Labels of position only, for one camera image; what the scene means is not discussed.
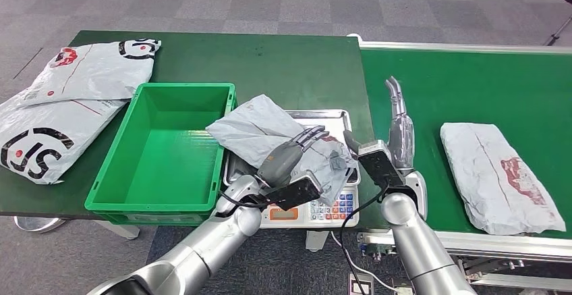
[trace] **green table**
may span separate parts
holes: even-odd
[[[163,43],[151,82],[232,82],[239,103],[266,94],[285,109],[345,109],[357,137],[373,138],[355,38],[82,31],[71,46],[142,37]],[[0,215],[101,219],[84,208],[84,201],[124,112],[63,175],[61,184],[39,186],[0,170]],[[362,176],[361,196],[371,197],[376,189]],[[383,226],[378,213],[362,215],[361,223]]]

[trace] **robotic hand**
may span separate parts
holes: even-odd
[[[384,188],[381,214],[389,222],[395,246],[418,295],[475,294],[455,266],[427,217],[425,181],[413,168],[413,123],[405,110],[399,83],[391,77],[393,119],[389,143],[360,144],[344,133],[348,147],[374,182]],[[223,194],[210,218],[167,254],[129,275],[109,280],[88,295],[197,294],[260,228],[269,204],[284,210],[318,199],[322,189],[312,172],[291,178],[305,150],[327,135],[323,126],[304,130],[278,146],[256,177],[242,176]]]

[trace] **black cable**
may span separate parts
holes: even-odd
[[[354,209],[348,216],[345,217],[345,219],[343,220],[343,223],[341,224],[341,228],[340,228],[340,234],[339,234],[339,239],[340,239],[340,246],[341,246],[341,250],[343,252],[343,255],[345,256],[345,260],[347,261],[347,264],[349,265],[349,268],[351,269],[351,273],[353,274],[355,281],[357,281],[357,286],[360,287],[360,291],[362,292],[362,295],[366,295],[366,293],[364,292],[364,289],[362,287],[362,283],[360,282],[360,280],[358,279],[358,275],[355,274],[355,270],[353,270],[353,266],[351,265],[351,263],[349,262],[349,255],[346,253],[345,250],[345,246],[343,245],[343,229],[345,228],[346,223],[358,212],[360,212],[362,209],[365,209],[366,207],[370,206],[373,202],[375,202],[376,200],[378,200],[383,193],[385,192],[385,187],[381,188],[381,191],[374,196],[373,198],[371,198],[370,200],[368,200],[365,204],[363,204],[362,206]]]
[[[267,203],[262,203],[262,204],[246,204],[246,203],[241,203],[237,200],[233,200],[232,198],[230,198],[229,195],[225,194],[224,192],[219,192],[219,193],[221,194],[222,197],[224,197],[226,200],[233,203],[234,205],[242,206],[242,207],[249,207],[252,209],[261,209],[261,208],[267,207],[267,206],[274,203],[274,202],[267,202]]]

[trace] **red logo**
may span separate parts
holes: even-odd
[[[64,47],[55,60],[50,63],[50,68],[59,67],[60,65],[68,65],[72,64],[78,58],[78,54],[76,50],[72,49],[71,47]]]
[[[525,177],[521,176],[521,168],[520,168],[520,158],[513,157],[508,160],[500,160],[500,166],[503,167],[503,170],[507,174],[507,181],[508,183],[516,189],[519,194],[522,194],[536,205],[546,205],[546,201],[542,194],[540,194],[540,190],[536,188],[536,186],[532,186],[532,189],[526,189],[525,186],[521,185],[521,180]]]

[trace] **silver robot arm segment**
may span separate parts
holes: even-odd
[[[387,195],[381,213],[417,295],[476,295],[410,197]]]
[[[252,176],[242,176],[227,194],[258,194]],[[213,215],[164,256],[129,275],[109,280],[88,295],[191,295],[213,276],[260,228],[260,209],[238,207],[220,198]]]

